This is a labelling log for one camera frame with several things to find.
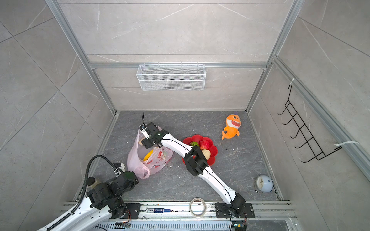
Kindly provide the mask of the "pink plastic bag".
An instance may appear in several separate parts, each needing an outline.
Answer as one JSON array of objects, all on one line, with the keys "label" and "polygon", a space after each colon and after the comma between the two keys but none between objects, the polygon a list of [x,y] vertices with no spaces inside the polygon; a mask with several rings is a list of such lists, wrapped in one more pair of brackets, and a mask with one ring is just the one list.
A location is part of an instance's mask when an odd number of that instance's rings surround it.
[{"label": "pink plastic bag", "polygon": [[[141,144],[143,139],[144,135],[138,129],[134,145],[128,154],[127,169],[134,172],[138,178],[147,179],[169,163],[173,156],[173,150],[166,147],[159,148],[156,145],[146,149]],[[144,162],[143,158],[151,150],[154,150],[153,155],[148,161]]]}]

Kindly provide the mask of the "green fake avocado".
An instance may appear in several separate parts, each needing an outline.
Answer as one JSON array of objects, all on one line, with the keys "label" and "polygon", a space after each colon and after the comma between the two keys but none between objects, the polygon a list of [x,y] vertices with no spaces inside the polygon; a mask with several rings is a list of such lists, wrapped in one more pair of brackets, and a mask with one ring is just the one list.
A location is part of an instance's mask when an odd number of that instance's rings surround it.
[{"label": "green fake avocado", "polygon": [[191,142],[190,145],[191,146],[198,146],[199,147],[199,144],[197,142],[195,142],[195,141]]}]

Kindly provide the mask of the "red flower-shaped plate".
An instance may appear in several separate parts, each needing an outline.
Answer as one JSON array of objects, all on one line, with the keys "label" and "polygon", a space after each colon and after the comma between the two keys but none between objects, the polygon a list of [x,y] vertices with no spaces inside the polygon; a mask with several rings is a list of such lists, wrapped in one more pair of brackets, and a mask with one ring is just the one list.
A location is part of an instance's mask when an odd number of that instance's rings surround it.
[{"label": "red flower-shaped plate", "polygon": [[190,145],[191,142],[195,141],[199,144],[199,142],[201,140],[208,140],[210,143],[211,143],[211,146],[208,150],[211,151],[211,157],[209,160],[207,160],[207,163],[209,166],[213,165],[216,161],[216,156],[218,154],[218,149],[217,147],[214,145],[212,139],[208,138],[208,137],[203,137],[201,135],[193,135],[192,137],[187,137],[183,140],[183,143],[187,144],[187,145]]}]

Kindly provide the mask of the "red fake apple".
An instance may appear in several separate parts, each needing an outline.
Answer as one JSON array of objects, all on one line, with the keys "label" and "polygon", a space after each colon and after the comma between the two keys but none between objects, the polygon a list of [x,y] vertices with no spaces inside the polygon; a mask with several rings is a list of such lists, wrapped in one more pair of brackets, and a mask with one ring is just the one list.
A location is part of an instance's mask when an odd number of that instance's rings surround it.
[{"label": "red fake apple", "polygon": [[201,140],[199,142],[199,147],[201,150],[208,150],[211,146],[211,143],[208,140]]}]

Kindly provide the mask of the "peach fake fruit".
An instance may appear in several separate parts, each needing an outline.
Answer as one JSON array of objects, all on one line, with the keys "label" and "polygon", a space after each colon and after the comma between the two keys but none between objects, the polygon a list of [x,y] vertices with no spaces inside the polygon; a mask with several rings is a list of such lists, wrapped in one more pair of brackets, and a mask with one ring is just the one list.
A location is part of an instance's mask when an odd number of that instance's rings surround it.
[{"label": "peach fake fruit", "polygon": [[203,155],[205,156],[205,158],[206,158],[207,160],[209,160],[209,159],[210,159],[210,157],[211,157],[211,151],[210,151],[210,150],[207,150],[207,149],[203,149],[203,150],[201,150],[201,151],[202,151]]}]

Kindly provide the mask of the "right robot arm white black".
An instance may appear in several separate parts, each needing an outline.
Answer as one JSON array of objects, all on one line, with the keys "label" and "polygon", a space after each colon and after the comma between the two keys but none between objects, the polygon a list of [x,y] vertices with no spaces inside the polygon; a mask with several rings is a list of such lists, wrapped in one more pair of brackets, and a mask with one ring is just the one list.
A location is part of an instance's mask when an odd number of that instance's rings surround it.
[{"label": "right robot arm white black", "polygon": [[228,205],[231,214],[240,218],[244,215],[245,199],[235,190],[227,186],[208,165],[207,159],[197,146],[187,145],[173,137],[169,132],[160,130],[154,123],[142,124],[139,127],[144,140],[142,144],[146,149],[156,145],[169,148],[179,154],[185,161],[186,168],[193,176],[206,181]]}]

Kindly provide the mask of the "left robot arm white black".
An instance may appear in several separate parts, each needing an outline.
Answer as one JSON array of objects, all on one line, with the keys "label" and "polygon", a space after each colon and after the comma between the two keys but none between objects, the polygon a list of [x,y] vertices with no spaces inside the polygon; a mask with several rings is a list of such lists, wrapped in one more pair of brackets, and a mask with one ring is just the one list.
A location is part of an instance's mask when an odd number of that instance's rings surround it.
[{"label": "left robot arm white black", "polygon": [[87,231],[110,218],[122,218],[128,214],[122,195],[138,183],[134,172],[125,171],[110,182],[96,185],[73,208],[40,230]]}]

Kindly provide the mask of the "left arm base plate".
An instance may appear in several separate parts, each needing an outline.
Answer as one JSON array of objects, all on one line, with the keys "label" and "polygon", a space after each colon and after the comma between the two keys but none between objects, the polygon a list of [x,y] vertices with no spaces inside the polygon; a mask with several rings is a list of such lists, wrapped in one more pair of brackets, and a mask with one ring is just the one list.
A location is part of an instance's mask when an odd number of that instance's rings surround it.
[{"label": "left arm base plate", "polygon": [[118,209],[118,214],[116,216],[116,219],[128,219],[129,215],[131,219],[138,219],[140,209],[141,209],[140,203],[129,203],[125,204],[123,207]]}]

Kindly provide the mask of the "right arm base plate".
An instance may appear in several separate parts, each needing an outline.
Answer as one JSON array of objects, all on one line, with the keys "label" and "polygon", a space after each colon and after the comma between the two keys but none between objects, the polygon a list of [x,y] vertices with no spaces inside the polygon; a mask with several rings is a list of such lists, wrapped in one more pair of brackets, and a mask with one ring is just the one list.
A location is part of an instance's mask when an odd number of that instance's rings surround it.
[{"label": "right arm base plate", "polygon": [[236,207],[226,203],[215,203],[217,218],[255,218],[251,203],[245,203],[243,207]]}]

